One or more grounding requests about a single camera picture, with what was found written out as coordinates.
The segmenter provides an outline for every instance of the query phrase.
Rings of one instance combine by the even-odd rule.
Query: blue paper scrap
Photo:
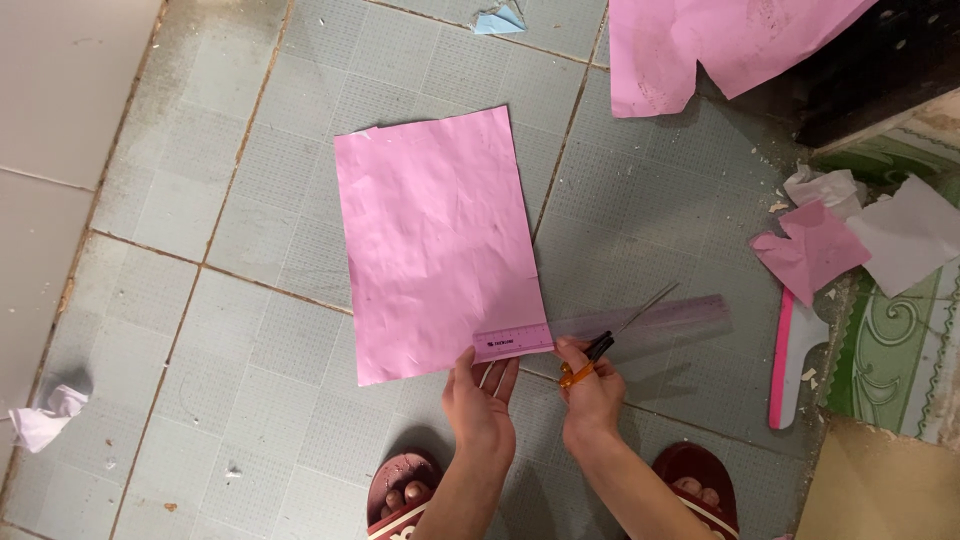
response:
[[[500,6],[496,11],[478,13],[477,22],[472,28],[474,34],[509,34],[525,32],[527,25],[509,6]]]

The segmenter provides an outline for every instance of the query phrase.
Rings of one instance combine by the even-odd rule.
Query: hand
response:
[[[583,353],[587,346],[587,341],[565,336],[557,340],[553,354],[577,373],[588,364]],[[601,356],[593,364],[593,373],[568,388],[560,389],[560,397],[567,404],[564,445],[571,455],[579,460],[578,455],[589,454],[593,445],[607,444],[611,439],[621,440],[616,420],[626,391],[623,378],[606,356]]]
[[[457,439],[456,454],[474,456],[477,462],[490,463],[506,474],[516,450],[516,432],[507,405],[520,361],[508,358],[492,365],[473,365],[473,360],[471,346],[450,370],[442,398],[446,418]]]

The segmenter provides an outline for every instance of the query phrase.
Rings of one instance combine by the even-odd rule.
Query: sandal strap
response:
[[[416,506],[407,504],[400,510],[373,524],[367,529],[369,540],[409,540],[420,522],[423,511],[430,505],[434,490],[428,491]]]
[[[702,503],[694,501],[692,495],[686,493],[679,487],[674,485],[670,485],[669,487],[677,495],[677,498],[680,499],[680,502],[689,508],[690,511],[693,512],[693,515],[697,516],[718,538],[737,540],[740,537],[739,531],[718,516],[715,510],[704,508]]]

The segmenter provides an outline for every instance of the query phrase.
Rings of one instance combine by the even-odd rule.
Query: red sandal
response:
[[[673,490],[717,538],[737,540],[740,526],[736,522],[736,497],[733,482],[723,463],[706,448],[693,443],[677,443],[657,456],[653,470]],[[720,496],[718,506],[710,506],[690,495],[673,482],[683,478],[696,479],[705,488],[713,488]]]
[[[405,449],[384,461],[373,475],[367,493],[368,538],[409,540],[443,477],[444,470],[434,456],[420,448]],[[394,489],[403,493],[407,484],[414,480],[423,482],[427,492],[415,503],[407,503],[380,519],[380,512],[387,504],[387,493]]]

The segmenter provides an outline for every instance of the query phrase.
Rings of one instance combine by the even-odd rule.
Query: scissors blade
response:
[[[651,297],[650,300],[646,301],[646,303],[643,304],[643,306],[638,307],[638,308],[636,309],[636,311],[634,311],[634,312],[630,315],[630,318],[627,319],[626,322],[624,322],[622,325],[620,325],[620,327],[619,327],[618,329],[616,329],[615,331],[613,331],[613,335],[617,335],[617,334],[621,333],[625,328],[627,328],[628,326],[630,326],[630,323],[634,322],[634,321],[636,320],[636,318],[640,316],[641,313],[643,313],[643,312],[646,311],[647,309],[653,307],[654,304],[656,304],[657,302],[659,302],[660,300],[662,300],[663,297],[666,296],[670,291],[672,291],[673,289],[677,288],[677,285],[679,285],[679,284],[680,284],[679,282],[672,282],[672,283],[670,283],[669,285],[667,285],[666,287],[664,287],[663,289],[661,289],[660,292],[658,292],[658,293],[655,294],[653,297]]]

